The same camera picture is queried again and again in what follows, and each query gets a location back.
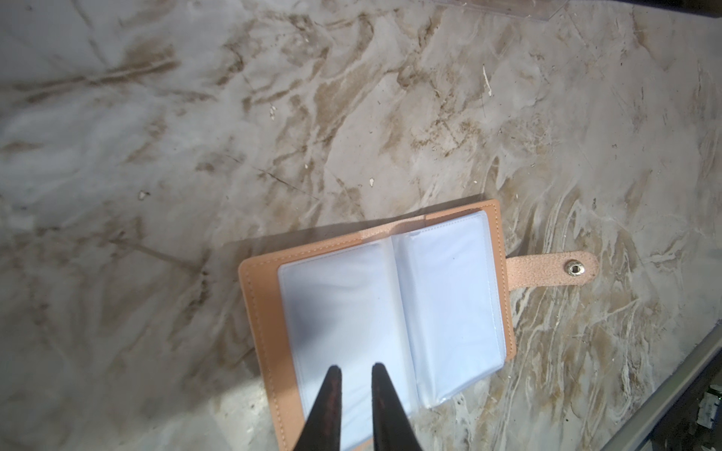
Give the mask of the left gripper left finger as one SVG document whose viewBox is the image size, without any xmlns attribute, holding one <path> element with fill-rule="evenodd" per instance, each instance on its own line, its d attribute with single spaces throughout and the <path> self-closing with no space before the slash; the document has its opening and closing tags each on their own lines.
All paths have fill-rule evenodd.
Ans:
<svg viewBox="0 0 722 451">
<path fill-rule="evenodd" d="M 294 451 L 340 451 L 342 373 L 330 366 Z"/>
</svg>

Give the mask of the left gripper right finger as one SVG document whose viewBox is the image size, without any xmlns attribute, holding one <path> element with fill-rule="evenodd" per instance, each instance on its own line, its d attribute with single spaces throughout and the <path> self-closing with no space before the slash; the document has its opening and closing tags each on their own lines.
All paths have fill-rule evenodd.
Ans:
<svg viewBox="0 0 722 451">
<path fill-rule="evenodd" d="M 375 451 L 421 451 L 385 366 L 372 368 L 372 422 Z"/>
</svg>

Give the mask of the pink leather card holder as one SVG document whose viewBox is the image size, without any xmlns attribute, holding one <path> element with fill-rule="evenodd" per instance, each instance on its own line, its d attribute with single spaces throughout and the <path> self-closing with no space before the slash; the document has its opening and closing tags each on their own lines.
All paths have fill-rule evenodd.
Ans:
<svg viewBox="0 0 722 451">
<path fill-rule="evenodd" d="M 279 447 L 294 449 L 330 366 L 342 373 L 340 450 L 373 443 L 376 363 L 408 418 L 436 407 L 515 357 L 512 291 L 585 285 L 598 271 L 583 251 L 508 257 L 495 200 L 244 260 Z"/>
</svg>

